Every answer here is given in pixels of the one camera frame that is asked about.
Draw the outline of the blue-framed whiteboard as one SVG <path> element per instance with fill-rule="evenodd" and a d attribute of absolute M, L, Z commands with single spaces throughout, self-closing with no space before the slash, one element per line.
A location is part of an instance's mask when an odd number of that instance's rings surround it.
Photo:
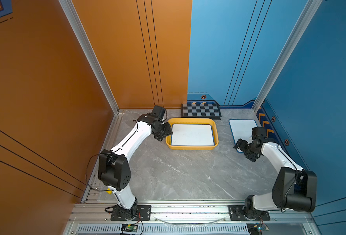
<path fill-rule="evenodd" d="M 174 124 L 172 146 L 214 146 L 212 126 L 210 124 Z"/>
<path fill-rule="evenodd" d="M 238 139 L 245 140 L 248 143 L 252 142 L 252 129 L 257 127 L 256 121 L 252 119 L 230 119 L 229 124 L 235 144 Z"/>

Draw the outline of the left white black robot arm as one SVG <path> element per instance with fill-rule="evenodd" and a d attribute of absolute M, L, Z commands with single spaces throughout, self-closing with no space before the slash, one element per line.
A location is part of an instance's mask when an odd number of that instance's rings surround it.
<path fill-rule="evenodd" d="M 114 194 L 117 204 L 113 210 L 127 220 L 139 216 L 137 198 L 129 186 L 132 177 L 129 162 L 137 148 L 150 135 L 161 142 L 173 134 L 172 127 L 166 120 L 166 109 L 156 105 L 151 112 L 134 120 L 133 129 L 119 144 L 94 155 L 98 158 L 98 179 L 106 186 L 105 190 L 98 192 Z"/>

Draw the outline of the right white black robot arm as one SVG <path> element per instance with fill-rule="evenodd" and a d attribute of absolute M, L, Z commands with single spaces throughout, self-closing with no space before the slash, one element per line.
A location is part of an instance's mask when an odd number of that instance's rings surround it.
<path fill-rule="evenodd" d="M 278 175 L 270 193 L 250 195 L 244 201 L 242 213 L 249 219 L 260 219 L 269 211 L 286 209 L 312 212 L 316 207 L 317 175 L 296 163 L 263 127 L 252 129 L 252 142 L 238 139 L 235 149 L 252 162 L 265 156 Z"/>

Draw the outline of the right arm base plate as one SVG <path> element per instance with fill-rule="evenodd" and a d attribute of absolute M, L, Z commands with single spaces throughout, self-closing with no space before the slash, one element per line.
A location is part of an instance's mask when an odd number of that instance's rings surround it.
<path fill-rule="evenodd" d="M 245 205 L 228 205 L 231 221 L 270 221 L 269 213 L 255 209 L 246 209 Z"/>

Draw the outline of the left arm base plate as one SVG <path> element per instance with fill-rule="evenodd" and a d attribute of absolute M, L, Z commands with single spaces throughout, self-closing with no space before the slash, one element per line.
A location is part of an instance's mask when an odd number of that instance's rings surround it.
<path fill-rule="evenodd" d="M 151 205 L 137 205 L 130 210 L 123 209 L 120 206 L 113 208 L 111 221 L 149 221 L 151 216 Z"/>

